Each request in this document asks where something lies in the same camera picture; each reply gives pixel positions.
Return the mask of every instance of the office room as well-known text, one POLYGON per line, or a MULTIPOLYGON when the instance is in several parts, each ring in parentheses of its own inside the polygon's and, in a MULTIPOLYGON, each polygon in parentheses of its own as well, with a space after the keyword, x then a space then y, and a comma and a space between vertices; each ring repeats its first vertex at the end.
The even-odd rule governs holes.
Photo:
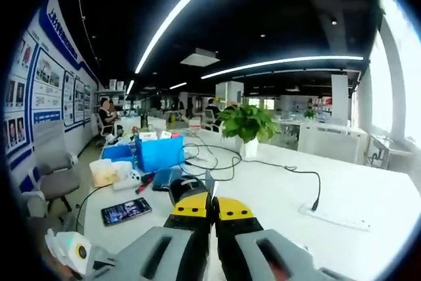
POLYGON ((413 276, 417 1, 9 0, 15 275, 413 276))

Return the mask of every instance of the smartphone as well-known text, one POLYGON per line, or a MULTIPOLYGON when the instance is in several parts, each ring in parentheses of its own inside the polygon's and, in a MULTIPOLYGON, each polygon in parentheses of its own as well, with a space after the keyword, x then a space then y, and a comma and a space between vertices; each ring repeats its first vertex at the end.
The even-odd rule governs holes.
POLYGON ((113 207, 107 207, 101 210, 103 222, 105 226, 110 226, 125 222, 131 218, 138 217, 145 213, 151 212, 152 208, 142 197, 136 200, 128 201, 115 205, 113 207))

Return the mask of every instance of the display board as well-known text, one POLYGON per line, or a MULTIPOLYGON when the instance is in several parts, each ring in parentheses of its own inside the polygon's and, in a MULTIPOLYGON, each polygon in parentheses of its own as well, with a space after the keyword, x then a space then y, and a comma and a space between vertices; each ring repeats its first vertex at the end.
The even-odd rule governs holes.
POLYGON ((63 120, 63 146, 79 154, 92 138, 91 101, 98 87, 64 23, 58 0, 46 0, 22 35, 5 91, 5 149, 21 191, 33 187, 27 184, 31 173, 37 174, 34 125, 63 120))

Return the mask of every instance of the green plant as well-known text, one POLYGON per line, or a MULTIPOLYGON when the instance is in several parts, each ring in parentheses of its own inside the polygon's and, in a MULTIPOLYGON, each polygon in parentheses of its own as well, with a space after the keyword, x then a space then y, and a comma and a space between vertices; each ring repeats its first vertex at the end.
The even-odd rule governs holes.
POLYGON ((315 116, 316 116, 316 111, 314 111, 312 108, 308 108, 304 112, 304 117, 305 118, 314 118, 315 116))
POLYGON ((277 131, 272 115, 254 105, 230 107, 218 113, 218 118, 224 123, 222 135, 225 138, 239 136, 244 143, 256 137, 259 141, 269 140, 277 131))

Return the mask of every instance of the power strip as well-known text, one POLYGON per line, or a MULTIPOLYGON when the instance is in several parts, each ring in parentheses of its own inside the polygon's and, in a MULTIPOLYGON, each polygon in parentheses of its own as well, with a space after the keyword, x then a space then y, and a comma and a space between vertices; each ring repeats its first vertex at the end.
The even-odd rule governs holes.
POLYGON ((340 217, 336 215, 329 214, 326 211, 315 210, 314 212, 311 210, 312 205, 303 205, 299 212, 304 215, 310 215, 311 217, 318 218, 320 220, 324 220, 326 222, 353 228, 354 230, 362 230, 363 232, 371 232, 371 225, 367 220, 363 218, 351 218, 347 217, 347 215, 341 215, 340 217))

